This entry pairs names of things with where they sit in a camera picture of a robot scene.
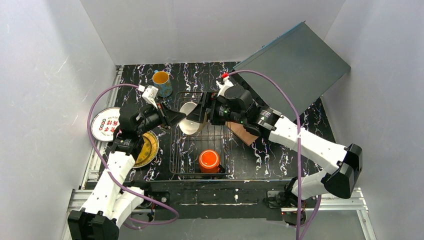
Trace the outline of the blue butterfly mug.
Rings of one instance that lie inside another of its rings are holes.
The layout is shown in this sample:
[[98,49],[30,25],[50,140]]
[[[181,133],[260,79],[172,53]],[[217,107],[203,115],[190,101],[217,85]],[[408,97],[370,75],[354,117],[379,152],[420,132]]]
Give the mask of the blue butterfly mug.
[[172,94],[173,89],[170,75],[167,72],[155,70],[152,76],[152,81],[153,85],[158,88],[158,96],[166,98]]

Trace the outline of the beige ceramic bowl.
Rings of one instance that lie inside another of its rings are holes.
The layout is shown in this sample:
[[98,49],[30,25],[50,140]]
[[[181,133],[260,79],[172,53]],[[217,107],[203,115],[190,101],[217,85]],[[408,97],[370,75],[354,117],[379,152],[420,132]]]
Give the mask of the beige ceramic bowl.
[[[197,106],[196,103],[194,102],[186,102],[181,108],[180,108],[180,112],[184,113],[186,115],[190,114],[192,110],[195,109],[195,107]],[[203,122],[202,123],[198,123],[192,120],[189,120],[187,118],[184,118],[183,120],[181,120],[178,123],[178,126],[180,128],[180,130],[190,136],[190,135],[194,135],[196,133],[199,133],[202,131],[202,129],[207,125],[207,115],[204,114],[203,115]]]

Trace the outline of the orange ceramic mug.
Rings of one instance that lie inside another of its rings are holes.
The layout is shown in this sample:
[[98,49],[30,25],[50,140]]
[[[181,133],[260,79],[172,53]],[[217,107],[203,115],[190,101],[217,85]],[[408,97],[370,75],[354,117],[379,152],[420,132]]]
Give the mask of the orange ceramic mug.
[[212,149],[206,149],[200,153],[198,164],[202,173],[218,174],[225,172],[225,168],[221,165],[221,158],[218,152]]

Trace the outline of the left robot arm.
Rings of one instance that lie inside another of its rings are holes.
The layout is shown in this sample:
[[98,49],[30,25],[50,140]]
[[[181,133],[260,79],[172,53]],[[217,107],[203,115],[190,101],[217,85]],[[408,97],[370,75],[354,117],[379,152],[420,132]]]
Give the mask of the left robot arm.
[[148,201],[174,213],[172,223],[179,213],[165,203],[145,195],[145,186],[123,185],[135,165],[144,145],[143,134],[157,128],[170,128],[186,118],[183,112],[167,108],[161,103],[123,106],[119,110],[119,125],[113,133],[113,141],[107,159],[94,190],[79,210],[72,210],[67,218],[73,240],[116,240],[120,227],[132,211]]

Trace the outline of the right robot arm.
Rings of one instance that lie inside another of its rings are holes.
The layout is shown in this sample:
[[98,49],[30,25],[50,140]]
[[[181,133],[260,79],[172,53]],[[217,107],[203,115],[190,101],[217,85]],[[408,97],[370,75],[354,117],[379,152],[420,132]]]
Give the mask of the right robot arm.
[[332,194],[349,199],[362,171],[362,148],[343,146],[298,127],[277,110],[256,103],[241,86],[224,86],[219,92],[204,92],[187,119],[212,125],[240,124],[251,135],[295,150],[322,170],[294,177],[277,196],[270,197],[275,208],[295,207],[311,197]]

